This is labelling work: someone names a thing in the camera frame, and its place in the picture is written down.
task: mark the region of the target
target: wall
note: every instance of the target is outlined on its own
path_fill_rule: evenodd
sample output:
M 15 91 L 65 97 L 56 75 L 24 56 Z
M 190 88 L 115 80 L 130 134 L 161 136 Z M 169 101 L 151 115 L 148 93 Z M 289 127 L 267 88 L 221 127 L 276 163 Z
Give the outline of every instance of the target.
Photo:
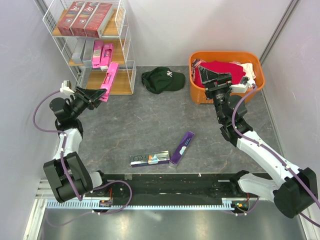
M 300 1 L 263 65 L 266 100 L 284 155 L 320 186 L 320 1 Z M 319 210 L 317 220 L 320 222 Z
M 196 51 L 265 49 L 289 0 L 127 0 L 139 66 L 188 65 Z
M 21 240 L 43 174 L 51 160 L 56 134 L 32 124 L 36 104 L 73 76 L 42 22 L 34 1 L 6 0 L 0 15 L 0 233 L 3 240 Z M 37 122 L 54 129 L 49 102 Z

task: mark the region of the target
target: wooden shelf board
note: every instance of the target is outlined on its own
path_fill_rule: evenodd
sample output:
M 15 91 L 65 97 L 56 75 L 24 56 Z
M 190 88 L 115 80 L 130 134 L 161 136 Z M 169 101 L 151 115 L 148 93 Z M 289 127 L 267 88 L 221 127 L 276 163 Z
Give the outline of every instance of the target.
M 64 15 L 66 14 L 66 12 L 67 12 L 67 9 L 63 10 L 63 12 L 58 20 L 58 23 L 56 24 L 56 26 L 52 32 L 53 37 L 63 37 L 63 35 L 61 35 L 61 33 L 58 29 L 58 24 L 61 21 L 61 19 L 64 17 Z M 110 17 L 110 20 L 107 23 L 107 25 L 103 31 L 102 37 L 117 37 L 118 36 L 118 30 L 117 30 L 117 26 L 116 26 L 116 13 L 117 13 L 117 9 L 114 9 L 112 16 Z
M 88 83 L 86 85 L 87 89 L 99 89 L 102 82 L 106 77 L 106 71 L 92 71 Z M 131 79 L 132 71 L 129 71 L 129 76 Z M 132 95 L 130 88 L 130 81 L 128 79 L 127 71 L 118 71 L 115 80 L 111 87 L 111 95 Z
M 113 56 L 112 56 L 112 62 L 113 63 L 117 63 L 119 65 L 124 65 L 125 64 L 125 57 L 124 57 L 124 53 L 122 52 L 122 48 L 121 48 L 121 44 L 120 44 L 120 40 L 116 39 L 116 40 L 103 40 L 103 42 L 105 44 L 108 43 L 113 43 Z M 84 66 L 83 63 L 74 63 L 74 61 L 70 58 L 70 61 L 68 63 L 69 66 Z

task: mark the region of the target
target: gray floor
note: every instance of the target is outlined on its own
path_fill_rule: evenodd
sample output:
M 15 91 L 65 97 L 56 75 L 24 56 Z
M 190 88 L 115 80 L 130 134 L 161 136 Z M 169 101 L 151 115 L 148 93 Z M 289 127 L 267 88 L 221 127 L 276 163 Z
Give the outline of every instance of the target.
M 52 224 L 88 210 L 47 209 Z M 305 240 L 300 220 L 260 201 L 247 216 L 214 210 L 124 210 L 110 216 L 89 214 L 64 226 L 44 224 L 45 240 Z
M 263 172 L 248 155 L 226 142 L 214 106 L 195 104 L 190 98 L 188 66 L 170 67 L 184 73 L 185 87 L 159 95 L 147 91 L 141 74 L 154 67 L 138 67 L 134 94 L 110 96 L 98 109 L 86 110 L 79 118 L 84 137 L 79 149 L 89 172 L 104 173 L 236 173 Z M 262 139 L 279 150 L 262 94 L 247 105 L 247 122 Z M 167 165 L 131 168 L 130 155 L 157 151 L 172 154 L 186 131 L 195 133 L 177 169 Z

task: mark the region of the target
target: dark green cap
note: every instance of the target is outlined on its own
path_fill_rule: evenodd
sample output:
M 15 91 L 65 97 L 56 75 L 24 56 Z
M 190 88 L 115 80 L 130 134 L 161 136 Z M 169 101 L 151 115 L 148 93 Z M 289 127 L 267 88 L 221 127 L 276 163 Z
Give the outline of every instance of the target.
M 183 73 L 173 72 L 164 66 L 144 72 L 141 78 L 146 89 L 154 94 L 160 94 L 163 91 L 178 91 L 185 86 L 186 81 Z

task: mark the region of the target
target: orange basket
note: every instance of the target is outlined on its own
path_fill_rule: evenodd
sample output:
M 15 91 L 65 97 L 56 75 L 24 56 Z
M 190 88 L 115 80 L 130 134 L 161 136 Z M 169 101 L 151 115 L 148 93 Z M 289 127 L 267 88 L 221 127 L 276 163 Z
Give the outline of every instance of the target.
M 195 59 L 201 59 L 206 62 L 240 62 L 241 64 L 252 63 L 254 75 L 256 76 L 255 84 L 257 85 L 257 91 L 260 91 L 265 85 L 265 76 L 261 68 L 259 59 L 252 53 L 246 51 L 197 51 L 190 56 L 189 60 L 189 75 L 190 75 L 190 96 L 196 104 L 213 104 L 213 100 L 207 100 L 205 89 L 194 84 L 191 76 L 191 64 Z M 249 102 L 257 91 L 250 95 L 245 102 Z M 237 94 L 241 97 L 245 93 L 231 93 L 231 95 Z

